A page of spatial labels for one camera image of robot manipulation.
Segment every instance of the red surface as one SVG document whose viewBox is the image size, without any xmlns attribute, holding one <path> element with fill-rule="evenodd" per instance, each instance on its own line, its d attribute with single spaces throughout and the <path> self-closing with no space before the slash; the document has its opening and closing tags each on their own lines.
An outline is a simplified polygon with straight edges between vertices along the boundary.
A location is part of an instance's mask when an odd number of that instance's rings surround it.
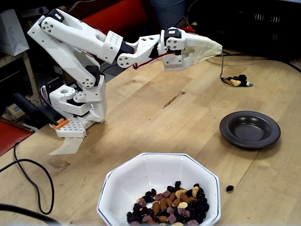
<svg viewBox="0 0 301 226">
<path fill-rule="evenodd" d="M 147 16 L 141 0 L 123 0 L 84 18 L 82 21 L 98 27 L 107 34 L 108 31 L 115 33 L 132 31 L 146 20 Z"/>
<path fill-rule="evenodd" d="M 9 151 L 17 142 L 29 137 L 31 133 L 0 121 L 0 156 Z"/>
</svg>

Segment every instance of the spoon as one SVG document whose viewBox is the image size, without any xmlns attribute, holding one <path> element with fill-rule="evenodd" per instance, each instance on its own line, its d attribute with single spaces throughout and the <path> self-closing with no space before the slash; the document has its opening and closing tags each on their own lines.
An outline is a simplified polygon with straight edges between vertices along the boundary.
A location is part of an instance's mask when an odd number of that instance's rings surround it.
<svg viewBox="0 0 301 226">
<path fill-rule="evenodd" d="M 224 66 L 224 51 L 222 50 L 222 69 L 223 69 L 223 66 Z M 229 84 L 227 84 L 227 83 L 224 82 L 227 78 L 222 77 L 222 70 L 221 70 L 220 79 L 221 79 L 222 84 L 224 84 L 225 86 L 228 86 L 228 87 L 234 87 L 234 88 L 248 88 L 248 87 L 254 86 L 253 83 L 251 83 L 251 82 L 249 82 L 249 81 L 246 81 L 246 86 L 234 86 L 234 85 L 229 85 Z"/>
</svg>

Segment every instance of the wooden table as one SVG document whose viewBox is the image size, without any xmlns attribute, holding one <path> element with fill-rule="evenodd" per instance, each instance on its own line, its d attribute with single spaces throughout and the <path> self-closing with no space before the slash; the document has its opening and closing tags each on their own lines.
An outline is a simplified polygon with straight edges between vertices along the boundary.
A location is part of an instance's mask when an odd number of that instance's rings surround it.
<svg viewBox="0 0 301 226">
<path fill-rule="evenodd" d="M 246 74 L 253 88 L 228 88 L 219 81 L 221 58 L 183 71 L 165 72 L 158 61 L 127 69 L 107 84 L 108 113 L 95 124 L 78 152 L 49 156 L 63 139 L 45 126 L 23 141 L 19 158 L 44 165 L 55 184 L 51 217 L 62 223 L 103 224 L 96 213 L 107 172 L 142 152 L 187 153 L 221 182 L 219 224 L 301 223 L 301 74 L 276 61 L 250 57 L 225 59 L 224 76 Z M 258 111 L 276 120 L 281 138 L 259 151 L 230 145 L 219 132 L 221 119 L 240 110 Z M 0 167 L 13 161 L 12 151 Z M 50 205 L 50 185 L 42 170 L 23 163 Z M 0 174 L 0 202 L 39 211 L 34 188 L 18 166 Z M 235 187 L 228 194 L 228 185 Z M 0 224 L 37 222 L 2 212 Z"/>
</svg>

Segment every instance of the octagonal bowl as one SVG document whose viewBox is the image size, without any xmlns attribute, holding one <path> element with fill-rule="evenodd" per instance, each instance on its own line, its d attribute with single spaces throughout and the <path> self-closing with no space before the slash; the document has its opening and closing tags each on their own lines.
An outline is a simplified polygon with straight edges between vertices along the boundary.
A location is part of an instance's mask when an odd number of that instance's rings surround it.
<svg viewBox="0 0 301 226">
<path fill-rule="evenodd" d="M 109 172 L 105 178 L 97 212 L 107 225 L 129 225 L 127 213 L 133 211 L 136 199 L 154 188 L 166 191 L 181 181 L 191 189 L 199 183 L 209 204 L 201 226 L 210 226 L 221 218 L 220 183 L 218 177 L 184 153 L 142 153 Z"/>
</svg>

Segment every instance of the red wire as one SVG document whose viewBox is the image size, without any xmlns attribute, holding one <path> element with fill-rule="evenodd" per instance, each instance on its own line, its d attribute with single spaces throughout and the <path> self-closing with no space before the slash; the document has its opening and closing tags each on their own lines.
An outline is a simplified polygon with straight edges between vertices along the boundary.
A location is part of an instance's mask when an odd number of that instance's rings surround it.
<svg viewBox="0 0 301 226">
<path fill-rule="evenodd" d="M 147 61 L 147 62 L 145 62 L 143 64 L 140 64 L 139 66 L 138 66 L 137 63 L 134 63 L 133 64 L 133 68 L 135 70 L 137 70 L 139 67 L 145 66 L 145 65 L 147 65 L 147 64 L 149 64 L 149 63 L 151 63 L 151 62 L 153 62 L 153 61 L 155 61 L 155 60 L 157 60 L 157 59 L 159 59 L 161 57 L 164 57 L 164 56 L 167 56 L 167 55 L 173 55 L 173 54 L 175 54 L 175 52 L 168 52 L 168 53 L 161 54 L 161 55 L 159 55 L 159 56 L 157 56 L 157 57 L 155 57 L 155 58 L 153 58 L 153 59 L 151 59 L 151 60 L 149 60 L 149 61 Z"/>
</svg>

